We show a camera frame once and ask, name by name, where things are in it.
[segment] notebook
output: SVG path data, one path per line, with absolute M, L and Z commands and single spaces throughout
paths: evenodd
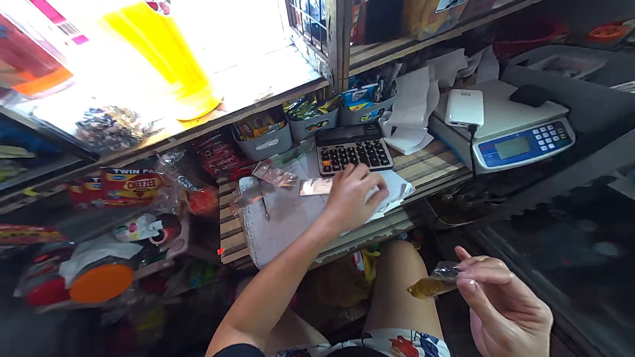
M 317 156 L 314 152 L 292 161 L 284 169 L 298 175 L 300 180 L 319 177 Z M 385 212 L 399 206 L 405 197 L 415 191 L 409 182 L 392 170 L 381 171 L 379 174 L 384 177 L 390 194 L 369 221 L 383 217 Z M 242 178 L 239 181 L 239 192 L 251 187 L 256 181 L 255 177 Z M 368 197 L 376 191 L 378 189 L 371 190 Z M 269 221 L 265 218 L 261 201 L 251 204 L 241 212 L 251 259 L 259 269 L 266 266 L 301 235 L 326 206 L 328 195 L 299 196 L 299 193 L 300 185 L 296 185 L 291 190 L 278 188 L 274 193 L 266 195 L 265 204 L 269 212 Z

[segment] hand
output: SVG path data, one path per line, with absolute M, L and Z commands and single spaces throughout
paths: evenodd
M 470 305 L 472 336 L 484 357 L 548 357 L 551 310 L 500 260 L 461 246 L 458 290 Z
M 368 201 L 368 192 L 379 187 Z M 337 234 L 350 231 L 364 224 L 379 204 L 388 197 L 388 187 L 378 173 L 370 173 L 364 164 L 348 164 L 344 171 L 333 178 L 328 202 L 322 212 Z

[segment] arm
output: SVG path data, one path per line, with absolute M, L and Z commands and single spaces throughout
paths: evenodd
M 365 201 L 375 186 L 380 190 Z M 322 214 L 247 285 L 214 333 L 206 357 L 240 343 L 263 351 L 313 259 L 341 232 L 364 224 L 386 197 L 384 179 L 364 164 L 348 165 L 335 175 Z

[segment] floral shorts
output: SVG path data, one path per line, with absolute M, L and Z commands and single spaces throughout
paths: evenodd
M 450 357 L 448 346 L 443 340 L 403 328 L 382 328 L 365 332 L 361 339 L 335 346 L 328 343 L 297 346 L 279 351 L 273 357 L 326 357 L 338 349 L 352 346 L 372 348 L 388 357 Z

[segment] pen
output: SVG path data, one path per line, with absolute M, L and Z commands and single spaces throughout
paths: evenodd
M 258 179 L 258 185 L 260 185 L 262 183 L 262 181 L 260 179 Z M 260 200 L 262 201 L 262 207 L 265 209 L 265 218 L 267 219 L 267 222 L 269 221 L 269 212 L 267 211 L 267 205 L 265 205 L 265 195 L 262 194 L 262 190 L 260 190 L 260 195 L 262 197 L 260 197 Z

